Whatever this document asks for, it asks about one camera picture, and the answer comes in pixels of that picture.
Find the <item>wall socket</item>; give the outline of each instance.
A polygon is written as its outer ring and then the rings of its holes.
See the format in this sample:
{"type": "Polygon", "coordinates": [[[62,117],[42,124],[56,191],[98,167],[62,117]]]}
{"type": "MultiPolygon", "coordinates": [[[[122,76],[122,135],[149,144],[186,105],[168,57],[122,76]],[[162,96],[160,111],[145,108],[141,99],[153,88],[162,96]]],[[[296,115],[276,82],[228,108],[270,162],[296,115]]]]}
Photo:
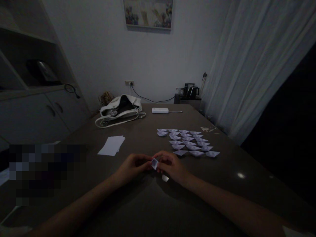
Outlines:
{"type": "Polygon", "coordinates": [[[134,81],[125,81],[125,85],[129,86],[131,83],[133,83],[133,86],[135,85],[134,81]]]}

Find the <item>sheer curtain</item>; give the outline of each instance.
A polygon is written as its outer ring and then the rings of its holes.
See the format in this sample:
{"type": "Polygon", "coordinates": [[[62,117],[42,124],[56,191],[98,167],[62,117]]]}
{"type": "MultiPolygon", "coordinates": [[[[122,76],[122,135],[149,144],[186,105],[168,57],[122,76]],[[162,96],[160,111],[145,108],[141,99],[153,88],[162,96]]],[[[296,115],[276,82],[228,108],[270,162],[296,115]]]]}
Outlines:
{"type": "Polygon", "coordinates": [[[202,95],[237,144],[316,41],[316,1],[232,1],[202,95]]]}

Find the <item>hand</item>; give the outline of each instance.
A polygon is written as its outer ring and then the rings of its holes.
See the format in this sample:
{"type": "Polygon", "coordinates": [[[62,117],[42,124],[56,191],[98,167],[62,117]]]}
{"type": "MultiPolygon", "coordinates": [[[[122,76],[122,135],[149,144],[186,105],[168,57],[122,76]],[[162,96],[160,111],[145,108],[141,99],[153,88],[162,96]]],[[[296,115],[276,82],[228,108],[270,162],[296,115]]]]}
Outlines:
{"type": "Polygon", "coordinates": [[[151,156],[130,154],[119,169],[113,174],[117,185],[123,186],[145,170],[151,170],[151,156]]]}
{"type": "Polygon", "coordinates": [[[165,171],[174,181],[184,186],[192,174],[186,170],[177,155],[167,151],[160,151],[153,158],[158,156],[161,156],[157,165],[158,173],[165,171]]]}

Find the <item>black kettle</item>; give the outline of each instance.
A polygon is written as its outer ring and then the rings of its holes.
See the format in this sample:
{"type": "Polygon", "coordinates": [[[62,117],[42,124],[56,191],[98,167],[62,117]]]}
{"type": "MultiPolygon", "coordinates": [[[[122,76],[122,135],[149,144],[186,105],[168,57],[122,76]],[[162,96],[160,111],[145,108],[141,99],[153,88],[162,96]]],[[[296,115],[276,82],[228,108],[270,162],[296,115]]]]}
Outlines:
{"type": "Polygon", "coordinates": [[[200,94],[200,88],[199,87],[192,86],[189,89],[188,95],[189,95],[190,98],[195,98],[196,95],[199,95],[199,94],[200,94]]]}

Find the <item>framed picture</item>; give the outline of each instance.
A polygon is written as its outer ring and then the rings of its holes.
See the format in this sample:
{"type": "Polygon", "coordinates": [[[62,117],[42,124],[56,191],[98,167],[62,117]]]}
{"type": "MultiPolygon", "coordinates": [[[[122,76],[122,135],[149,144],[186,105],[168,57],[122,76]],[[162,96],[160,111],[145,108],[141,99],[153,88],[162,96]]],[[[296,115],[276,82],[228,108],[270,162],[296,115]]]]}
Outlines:
{"type": "Polygon", "coordinates": [[[124,0],[127,26],[171,30],[173,0],[124,0]]]}

